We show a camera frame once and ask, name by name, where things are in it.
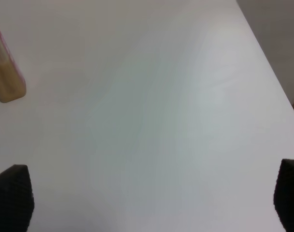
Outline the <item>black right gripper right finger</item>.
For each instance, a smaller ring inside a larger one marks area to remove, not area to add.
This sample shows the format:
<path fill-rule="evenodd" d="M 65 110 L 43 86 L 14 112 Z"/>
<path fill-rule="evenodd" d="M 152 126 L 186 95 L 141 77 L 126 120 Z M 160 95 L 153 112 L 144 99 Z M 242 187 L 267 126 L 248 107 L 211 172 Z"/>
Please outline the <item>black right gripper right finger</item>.
<path fill-rule="evenodd" d="M 285 231 L 294 232 L 294 159 L 281 161 L 273 203 Z"/>

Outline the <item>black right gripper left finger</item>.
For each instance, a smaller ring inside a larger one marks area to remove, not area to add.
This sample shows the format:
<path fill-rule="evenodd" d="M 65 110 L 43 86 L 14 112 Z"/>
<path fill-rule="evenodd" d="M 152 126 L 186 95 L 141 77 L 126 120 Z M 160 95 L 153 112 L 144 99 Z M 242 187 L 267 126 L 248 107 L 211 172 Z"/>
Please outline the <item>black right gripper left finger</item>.
<path fill-rule="evenodd" d="M 34 207 L 28 166 L 15 164 L 0 173 L 0 232 L 26 232 Z"/>

